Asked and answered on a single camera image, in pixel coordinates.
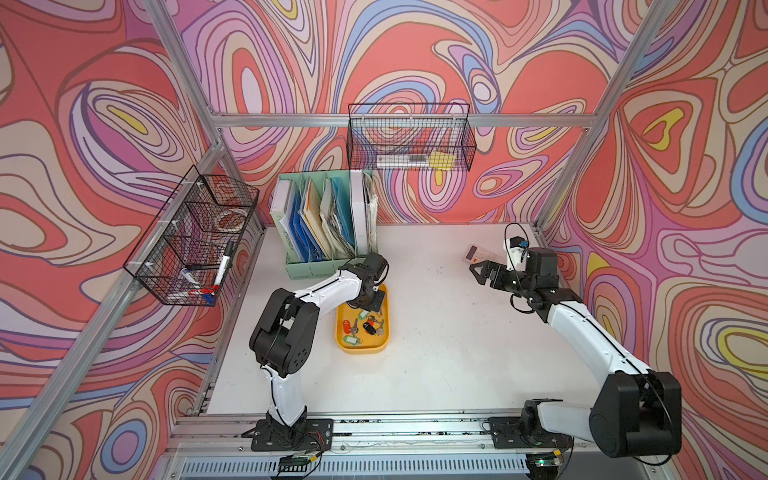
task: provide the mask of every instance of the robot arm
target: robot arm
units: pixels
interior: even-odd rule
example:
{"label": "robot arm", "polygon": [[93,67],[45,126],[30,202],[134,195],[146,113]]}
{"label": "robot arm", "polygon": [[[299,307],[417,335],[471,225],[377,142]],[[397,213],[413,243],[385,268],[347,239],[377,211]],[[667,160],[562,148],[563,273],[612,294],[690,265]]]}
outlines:
{"label": "robot arm", "polygon": [[511,266],[486,260],[469,267],[481,285],[528,301],[539,317],[557,330],[602,385],[594,406],[559,400],[528,400],[521,429],[563,433],[595,442],[610,457],[673,455],[681,447],[680,383],[655,372],[614,339],[572,290],[560,288],[554,251],[525,248],[525,271],[516,245],[505,245]]}
{"label": "robot arm", "polygon": [[291,427],[306,418],[296,374],[312,351],[318,318],[344,302],[352,308],[379,311],[385,294],[377,280],[387,268],[384,257],[370,253],[362,263],[346,264],[310,288],[295,292],[279,288],[267,301],[249,345],[270,380],[268,420],[289,427],[283,436],[296,436]]}

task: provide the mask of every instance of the wire mesh basket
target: wire mesh basket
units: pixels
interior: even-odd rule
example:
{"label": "wire mesh basket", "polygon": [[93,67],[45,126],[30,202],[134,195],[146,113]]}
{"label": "wire mesh basket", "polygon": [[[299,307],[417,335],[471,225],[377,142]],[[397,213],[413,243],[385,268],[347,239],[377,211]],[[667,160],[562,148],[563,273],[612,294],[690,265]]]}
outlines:
{"label": "wire mesh basket", "polygon": [[477,144],[469,104],[360,103],[349,105],[349,168],[466,170]]}
{"label": "wire mesh basket", "polygon": [[134,248],[124,265],[164,305],[216,304],[259,199],[258,189],[225,175],[197,174],[193,183],[146,258],[130,261]]}

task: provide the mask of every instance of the paper document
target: paper document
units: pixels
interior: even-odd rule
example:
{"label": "paper document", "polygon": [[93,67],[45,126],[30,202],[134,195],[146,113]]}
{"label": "paper document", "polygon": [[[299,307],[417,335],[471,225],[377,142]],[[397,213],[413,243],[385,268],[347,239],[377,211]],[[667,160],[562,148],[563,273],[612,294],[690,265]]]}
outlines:
{"label": "paper document", "polygon": [[336,213],[336,198],[333,194],[333,183],[326,178],[323,199],[320,201],[320,219],[323,221],[323,232],[333,249],[333,260],[354,257],[352,247],[344,240]]}
{"label": "paper document", "polygon": [[376,155],[376,168],[423,168],[429,167],[426,154]]}
{"label": "paper document", "polygon": [[366,190],[366,228],[368,230],[368,245],[373,253],[379,252],[379,242],[376,239],[376,216],[379,214],[379,195],[373,185],[373,178],[368,174],[362,175]]}
{"label": "paper document", "polygon": [[288,253],[289,260],[292,263],[305,263],[308,261],[306,248],[302,248],[299,245],[299,239],[296,238],[296,232],[293,229],[291,221],[293,219],[293,215],[296,212],[296,205],[298,202],[299,191],[296,189],[296,184],[291,181],[290,191],[288,193],[288,202],[286,205],[286,213],[283,218],[280,219],[280,228],[282,228],[283,232],[288,237],[288,241],[293,246],[293,254],[290,251]]}
{"label": "paper document", "polygon": [[333,249],[323,232],[323,221],[320,218],[320,195],[311,180],[306,182],[302,201],[301,217],[306,223],[308,234],[314,237],[314,241],[319,246],[323,256],[330,260],[333,257]]}
{"label": "paper document", "polygon": [[353,246],[355,245],[355,232],[352,229],[352,211],[349,206],[349,194],[344,190],[339,178],[332,178],[333,198],[336,200],[336,213],[339,215],[341,233],[344,240]]}
{"label": "paper document", "polygon": [[309,239],[306,238],[306,233],[301,226],[301,197],[299,196],[300,186],[296,186],[296,196],[293,198],[293,214],[291,215],[291,231],[296,238],[296,247],[300,250],[300,255],[306,262],[317,261],[317,258],[310,255],[310,251],[313,250],[312,244]]}

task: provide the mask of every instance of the psychedelic patterned wall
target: psychedelic patterned wall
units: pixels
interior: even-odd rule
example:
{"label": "psychedelic patterned wall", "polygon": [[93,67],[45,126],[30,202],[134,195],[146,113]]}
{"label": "psychedelic patterned wall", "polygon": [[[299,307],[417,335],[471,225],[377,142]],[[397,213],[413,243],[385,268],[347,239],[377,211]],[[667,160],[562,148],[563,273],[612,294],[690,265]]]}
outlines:
{"label": "psychedelic patterned wall", "polygon": [[[465,171],[374,172],[380,223],[533,221],[580,128],[494,128],[493,144]],[[246,181],[265,194],[265,223],[279,173],[346,166],[345,128],[231,128],[225,131]]]}
{"label": "psychedelic patterned wall", "polygon": [[681,478],[768,478],[768,8],[683,0],[547,229],[606,328],[683,386]]}
{"label": "psychedelic patterned wall", "polygon": [[247,230],[217,305],[163,306],[142,292],[56,422],[25,480],[144,480],[200,391],[253,249]]}
{"label": "psychedelic patterned wall", "polygon": [[[5,441],[207,140],[135,0],[3,2],[0,41]],[[228,282],[214,309],[137,295],[28,477],[146,477],[199,390]]]}
{"label": "psychedelic patterned wall", "polygon": [[[214,111],[346,113],[351,102],[462,99],[479,113],[594,111],[644,0],[174,3]],[[470,174],[388,172],[383,223],[531,221],[579,129],[479,128]],[[225,131],[246,178],[346,167],[346,129]]]}

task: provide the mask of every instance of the yellow tray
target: yellow tray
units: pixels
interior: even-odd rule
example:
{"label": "yellow tray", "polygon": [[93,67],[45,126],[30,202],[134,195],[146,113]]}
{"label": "yellow tray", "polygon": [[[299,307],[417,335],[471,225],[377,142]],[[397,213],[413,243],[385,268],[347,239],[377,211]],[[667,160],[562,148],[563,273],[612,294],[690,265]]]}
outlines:
{"label": "yellow tray", "polygon": [[[384,330],[384,334],[368,334],[368,332],[366,332],[362,327],[366,321],[357,319],[362,310],[353,309],[346,303],[342,303],[339,305],[339,308],[336,309],[336,345],[338,345],[340,349],[352,355],[359,355],[363,353],[378,353],[384,350],[386,344],[389,343],[389,294],[387,293],[386,286],[384,285],[381,285],[379,290],[383,291],[385,294],[384,303],[382,303],[382,312],[380,314],[377,312],[371,312],[368,315],[373,316],[376,319],[383,319],[384,323],[381,325],[381,327]],[[344,341],[344,337],[349,334],[344,333],[343,323],[344,320],[348,320],[350,326],[355,326],[356,319],[358,328],[357,338],[359,338],[361,342],[358,345],[351,345]]]}

